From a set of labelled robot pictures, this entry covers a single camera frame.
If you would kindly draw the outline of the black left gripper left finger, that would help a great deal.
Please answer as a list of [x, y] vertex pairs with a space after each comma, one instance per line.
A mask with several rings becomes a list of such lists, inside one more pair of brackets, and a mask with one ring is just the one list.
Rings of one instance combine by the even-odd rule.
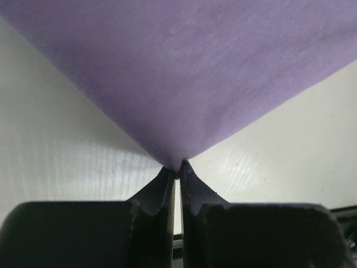
[[175, 208], [175, 172], [163, 167], [128, 199], [126, 267], [171, 267]]

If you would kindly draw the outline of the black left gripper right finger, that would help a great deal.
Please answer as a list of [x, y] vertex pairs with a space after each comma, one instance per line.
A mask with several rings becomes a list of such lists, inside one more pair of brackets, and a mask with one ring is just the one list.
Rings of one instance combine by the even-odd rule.
[[229, 202], [204, 183], [187, 160], [180, 167], [180, 191], [184, 267], [209, 267], [204, 212]]

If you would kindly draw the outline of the lavender t shirt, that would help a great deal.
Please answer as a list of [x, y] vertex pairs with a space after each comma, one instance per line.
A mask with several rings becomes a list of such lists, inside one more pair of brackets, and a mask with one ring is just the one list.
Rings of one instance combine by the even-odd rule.
[[355, 1], [2, 1], [1, 16], [172, 169], [356, 59]]

